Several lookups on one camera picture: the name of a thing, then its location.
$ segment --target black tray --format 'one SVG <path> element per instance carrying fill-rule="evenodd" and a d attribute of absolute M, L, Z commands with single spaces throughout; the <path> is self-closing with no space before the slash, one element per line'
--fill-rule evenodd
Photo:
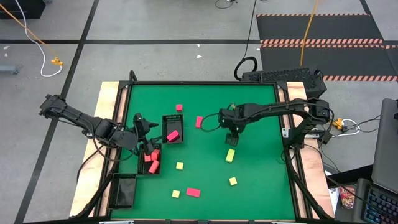
<path fill-rule="evenodd" d="M 152 165 L 152 161 L 151 162 L 145 162 L 144 160 L 144 145 L 140 145 L 140 153 L 139 153 L 139 157 L 138 157 L 138 167 L 137 167 L 137 173 L 138 174 L 148 174 L 148 175 L 154 175 L 154 174 L 160 174 L 160 167 L 162 165 L 162 145 L 161 144 L 154 144 L 154 149 L 158 149 L 160 150 L 159 152 L 159 157 L 158 157 L 158 161 L 159 161 L 159 167 L 157 168 L 156 172 L 154 174 L 151 174 L 149 172 L 149 168 Z"/>
<path fill-rule="evenodd" d="M 136 194 L 136 182 L 135 174 L 113 174 L 108 208 L 132 208 Z"/>
<path fill-rule="evenodd" d="M 174 142 L 169 142 L 167 136 L 173 131 L 177 130 L 180 137 Z M 184 131 L 183 131 L 183 116 L 180 114 L 167 115 L 162 117 L 162 135 L 163 143 L 165 144 L 177 144 L 184 142 Z"/>

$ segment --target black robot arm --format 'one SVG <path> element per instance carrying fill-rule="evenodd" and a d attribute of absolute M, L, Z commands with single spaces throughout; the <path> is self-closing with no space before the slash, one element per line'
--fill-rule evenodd
<path fill-rule="evenodd" d="M 146 139 L 150 128 L 158 126 L 145 120 L 141 114 L 133 118 L 134 127 L 129 129 L 111 119 L 103 119 L 87 115 L 69 105 L 58 95 L 47 95 L 46 100 L 40 106 L 39 115 L 46 118 L 65 118 L 74 125 L 83 128 L 82 133 L 88 138 L 96 138 L 100 144 L 106 147 L 123 147 L 130 151 L 137 148 L 139 142 L 143 142 L 144 151 L 147 154 L 154 150 L 153 144 L 160 140 Z"/>
<path fill-rule="evenodd" d="M 259 121 L 261 118 L 287 114 L 296 114 L 303 118 L 297 127 L 292 127 L 283 133 L 284 146 L 293 146 L 294 148 L 302 148 L 305 135 L 316 125 L 326 124 L 330 120 L 329 104 L 326 101 L 312 98 L 308 100 L 294 99 L 286 103 L 268 105 L 245 103 L 235 106 L 232 110 L 220 109 L 218 122 L 222 128 L 228 128 L 231 131 L 227 134 L 226 143 L 236 146 L 239 135 L 247 124 Z"/>

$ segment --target pink block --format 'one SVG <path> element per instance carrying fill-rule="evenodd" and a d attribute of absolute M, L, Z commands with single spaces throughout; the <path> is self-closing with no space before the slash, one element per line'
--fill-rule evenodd
<path fill-rule="evenodd" d="M 167 136 L 167 140 L 168 140 L 169 142 L 174 142 L 176 139 L 178 139 L 178 137 L 180 137 L 180 134 L 178 133 L 177 130 L 174 130 L 172 133 L 170 133 L 170 134 Z"/>
<path fill-rule="evenodd" d="M 152 154 L 150 155 L 150 159 L 151 159 L 152 161 L 156 161 L 156 160 L 159 158 L 159 153 L 160 153 L 160 150 L 155 149 L 155 150 L 152 152 Z"/>
<path fill-rule="evenodd" d="M 187 188 L 187 195 L 193 196 L 193 197 L 199 197 L 200 196 L 200 190 L 198 189 L 192 189 L 192 188 Z"/>
<path fill-rule="evenodd" d="M 177 110 L 177 112 L 182 112 L 182 105 L 176 105 L 175 109 Z"/>
<path fill-rule="evenodd" d="M 201 127 L 201 122 L 203 121 L 203 117 L 202 116 L 197 116 L 197 128 Z"/>
<path fill-rule="evenodd" d="M 147 156 L 147 154 L 144 154 L 144 161 L 145 161 L 145 162 L 150 162 L 150 161 L 152 161 L 152 159 L 150 158 L 150 155 Z"/>
<path fill-rule="evenodd" d="M 155 174 L 158 167 L 159 167 L 159 161 L 154 161 L 149 168 L 149 172 L 151 174 Z"/>

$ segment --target yellow cube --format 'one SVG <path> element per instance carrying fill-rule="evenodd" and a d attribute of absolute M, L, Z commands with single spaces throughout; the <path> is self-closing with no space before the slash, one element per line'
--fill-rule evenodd
<path fill-rule="evenodd" d="M 232 162 L 232 160 L 234 159 L 234 154 L 235 154 L 235 150 L 233 150 L 233 149 L 228 149 L 228 153 L 227 153 L 227 155 L 226 155 L 225 161 L 227 161 L 227 162 Z"/>
<path fill-rule="evenodd" d="M 173 190 L 172 197 L 173 198 L 179 198 L 180 197 L 180 191 L 179 190 Z"/>
<path fill-rule="evenodd" d="M 183 162 L 177 162 L 177 165 L 175 166 L 176 169 L 178 170 L 182 170 L 184 167 L 184 163 Z"/>
<path fill-rule="evenodd" d="M 231 186 L 233 186 L 233 185 L 235 185 L 235 184 L 237 184 L 238 182 L 236 181 L 236 178 L 235 177 L 231 177 L 231 178 L 229 178 L 229 184 L 231 184 Z"/>

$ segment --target wooden table edge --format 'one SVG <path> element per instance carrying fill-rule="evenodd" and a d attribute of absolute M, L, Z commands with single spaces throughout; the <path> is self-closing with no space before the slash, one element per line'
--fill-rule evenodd
<path fill-rule="evenodd" d="M 119 82 L 103 82 L 101 84 L 101 89 L 99 91 L 98 102 L 95 109 L 95 116 L 100 116 L 102 118 L 112 118 L 114 106 L 116 104 L 116 96 L 118 94 Z M 289 99 L 294 98 L 307 98 L 305 94 L 304 85 L 302 82 L 288 82 L 288 94 Z M 117 122 L 121 122 L 124 110 L 124 102 L 126 99 L 127 89 L 122 90 L 122 97 L 119 104 L 119 111 L 117 115 Z M 283 91 L 279 90 L 279 97 L 281 101 L 284 99 Z M 299 116 L 294 116 L 294 123 L 298 125 L 302 118 Z M 284 116 L 285 126 L 289 126 L 289 120 L 287 116 Z M 316 139 L 306 139 L 305 143 L 318 147 Z M 83 160 L 90 156 L 95 151 L 92 140 L 88 140 L 86 151 Z M 111 152 L 111 157 L 114 157 L 115 151 Z M 310 147 L 305 147 L 301 149 L 303 169 L 305 173 L 305 180 L 307 182 L 307 187 L 317 202 L 322 206 L 322 208 L 334 217 L 333 207 L 331 205 L 330 195 L 328 187 L 326 184 L 325 172 L 323 170 L 322 159 L 318 152 Z M 70 216 L 76 215 L 83 210 L 84 206 L 91 199 L 94 192 L 98 189 L 101 177 L 101 171 L 104 159 L 99 155 L 95 155 L 91 161 L 89 161 L 86 166 L 81 170 L 80 179 L 76 186 L 75 196 L 73 198 L 72 207 L 70 210 Z M 303 196 L 296 186 L 298 206 L 300 211 L 300 216 L 305 218 L 305 207 Z M 106 215 L 106 207 L 108 206 L 109 198 L 109 186 L 105 190 L 102 198 L 101 208 L 99 210 L 99 215 Z"/>

